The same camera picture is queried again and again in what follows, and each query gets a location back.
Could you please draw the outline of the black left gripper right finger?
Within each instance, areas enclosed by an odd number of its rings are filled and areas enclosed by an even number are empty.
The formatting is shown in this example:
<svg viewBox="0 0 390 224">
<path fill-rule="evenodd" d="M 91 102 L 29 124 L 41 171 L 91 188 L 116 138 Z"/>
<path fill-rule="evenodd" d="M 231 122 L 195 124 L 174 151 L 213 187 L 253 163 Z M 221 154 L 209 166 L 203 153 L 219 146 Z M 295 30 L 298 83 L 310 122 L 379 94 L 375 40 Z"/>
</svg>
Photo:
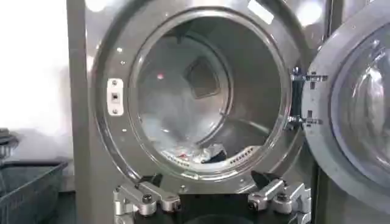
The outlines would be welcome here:
<svg viewBox="0 0 390 224">
<path fill-rule="evenodd" d="M 271 208 L 279 214 L 311 212 L 311 189 L 302 182 L 287 183 L 273 173 L 251 171 L 257 191 L 248 195 L 248 204 L 255 211 Z"/>
</svg>

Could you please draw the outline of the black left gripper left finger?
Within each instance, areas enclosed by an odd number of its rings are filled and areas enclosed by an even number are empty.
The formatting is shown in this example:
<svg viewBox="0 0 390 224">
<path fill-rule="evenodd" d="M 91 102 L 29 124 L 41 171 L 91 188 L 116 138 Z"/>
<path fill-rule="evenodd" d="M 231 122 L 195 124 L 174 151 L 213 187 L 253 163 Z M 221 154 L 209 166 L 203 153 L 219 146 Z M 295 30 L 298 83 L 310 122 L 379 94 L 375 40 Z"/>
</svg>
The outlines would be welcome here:
<svg viewBox="0 0 390 224">
<path fill-rule="evenodd" d="M 144 216 L 151 216 L 160 208 L 164 212 L 176 212 L 181 207 L 178 194 L 160 187 L 163 175 L 143 176 L 136 183 L 124 183 L 113 191 L 114 214 L 117 217 L 130 214 L 129 207 L 136 207 Z"/>
</svg>

